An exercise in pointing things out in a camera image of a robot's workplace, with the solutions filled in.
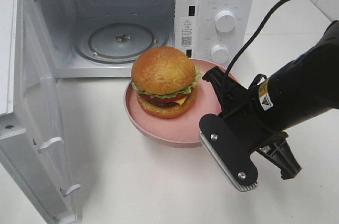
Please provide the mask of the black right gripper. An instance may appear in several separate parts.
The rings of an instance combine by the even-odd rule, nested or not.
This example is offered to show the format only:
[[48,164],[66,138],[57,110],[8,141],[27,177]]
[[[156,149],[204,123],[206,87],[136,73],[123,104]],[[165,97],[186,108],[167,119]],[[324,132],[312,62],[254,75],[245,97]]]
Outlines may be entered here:
[[219,117],[206,114],[200,119],[200,140],[238,191],[257,187],[258,171],[250,159],[255,151],[277,166],[284,180],[301,171],[287,144],[288,134],[274,129],[260,117],[258,83],[263,78],[267,79],[258,74],[246,89],[218,66],[202,76],[215,90],[222,112]]

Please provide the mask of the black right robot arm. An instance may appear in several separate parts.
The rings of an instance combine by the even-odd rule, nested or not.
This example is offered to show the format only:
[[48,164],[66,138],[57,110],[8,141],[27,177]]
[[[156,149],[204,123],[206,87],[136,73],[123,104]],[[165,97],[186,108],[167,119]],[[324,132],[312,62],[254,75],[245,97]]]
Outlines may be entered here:
[[258,152],[281,171],[284,180],[301,170],[286,130],[338,108],[338,22],[332,22],[315,46],[270,77],[257,75],[249,88],[218,67],[205,73],[220,114],[199,122],[200,139],[230,184],[241,192],[257,187],[251,154]]

